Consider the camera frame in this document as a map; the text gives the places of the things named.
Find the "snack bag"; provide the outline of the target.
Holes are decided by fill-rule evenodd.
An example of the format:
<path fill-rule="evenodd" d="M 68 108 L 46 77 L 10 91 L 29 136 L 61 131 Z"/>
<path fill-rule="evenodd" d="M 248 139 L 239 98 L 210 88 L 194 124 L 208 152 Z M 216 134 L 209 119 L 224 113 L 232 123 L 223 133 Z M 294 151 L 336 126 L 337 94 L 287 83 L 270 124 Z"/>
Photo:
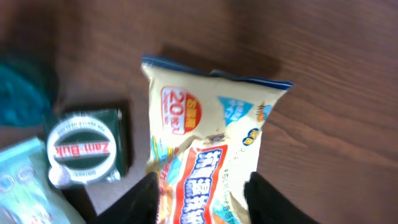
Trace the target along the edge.
<path fill-rule="evenodd" d="M 204 73 L 154 55 L 141 68 L 157 223 L 249 223 L 244 185 L 257 169 L 262 126 L 291 83 Z"/>

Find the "teal mouthwash bottle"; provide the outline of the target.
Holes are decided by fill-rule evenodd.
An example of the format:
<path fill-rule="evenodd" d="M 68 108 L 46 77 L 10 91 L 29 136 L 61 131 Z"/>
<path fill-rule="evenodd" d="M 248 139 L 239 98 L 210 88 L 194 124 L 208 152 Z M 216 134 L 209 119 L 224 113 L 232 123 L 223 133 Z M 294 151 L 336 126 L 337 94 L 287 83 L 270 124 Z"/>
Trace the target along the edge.
<path fill-rule="evenodd" d="M 52 113 L 58 77 L 47 66 L 1 60 L 1 126 L 38 126 Z"/>

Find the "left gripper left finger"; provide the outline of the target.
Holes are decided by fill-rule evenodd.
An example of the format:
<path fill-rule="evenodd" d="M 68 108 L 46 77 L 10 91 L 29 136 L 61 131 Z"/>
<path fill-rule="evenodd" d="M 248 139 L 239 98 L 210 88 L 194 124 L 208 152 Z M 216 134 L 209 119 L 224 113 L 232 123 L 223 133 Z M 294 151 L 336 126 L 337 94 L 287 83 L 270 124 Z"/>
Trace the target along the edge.
<path fill-rule="evenodd" d="M 90 224 L 155 224 L 158 203 L 158 176 L 150 172 Z"/>

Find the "green ointment tin box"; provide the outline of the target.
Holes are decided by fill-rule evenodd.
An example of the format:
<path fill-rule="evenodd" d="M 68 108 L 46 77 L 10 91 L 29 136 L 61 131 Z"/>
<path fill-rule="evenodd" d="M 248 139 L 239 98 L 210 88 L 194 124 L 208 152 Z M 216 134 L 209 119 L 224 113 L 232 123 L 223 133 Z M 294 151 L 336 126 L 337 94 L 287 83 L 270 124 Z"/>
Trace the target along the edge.
<path fill-rule="evenodd" d="M 74 111 L 44 118 L 50 183 L 58 189 L 120 181 L 127 172 L 119 109 Z"/>

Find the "light blue wipes pack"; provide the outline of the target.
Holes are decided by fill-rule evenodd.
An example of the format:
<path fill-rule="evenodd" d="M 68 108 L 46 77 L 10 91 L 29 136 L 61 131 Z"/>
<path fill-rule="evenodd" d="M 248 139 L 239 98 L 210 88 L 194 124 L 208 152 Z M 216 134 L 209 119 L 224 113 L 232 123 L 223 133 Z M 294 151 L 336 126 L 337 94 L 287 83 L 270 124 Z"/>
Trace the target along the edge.
<path fill-rule="evenodd" d="M 49 185 L 44 152 L 44 143 L 37 137 L 1 150 L 1 224 L 85 222 Z"/>

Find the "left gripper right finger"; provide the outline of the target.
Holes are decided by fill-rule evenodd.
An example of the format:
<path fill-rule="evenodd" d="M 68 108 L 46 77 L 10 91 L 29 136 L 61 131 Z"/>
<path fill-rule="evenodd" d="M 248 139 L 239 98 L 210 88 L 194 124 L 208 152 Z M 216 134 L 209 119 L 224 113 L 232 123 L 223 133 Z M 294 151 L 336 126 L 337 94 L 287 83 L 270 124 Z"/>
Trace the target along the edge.
<path fill-rule="evenodd" d="M 257 172 L 245 183 L 244 197 L 252 224 L 318 224 Z"/>

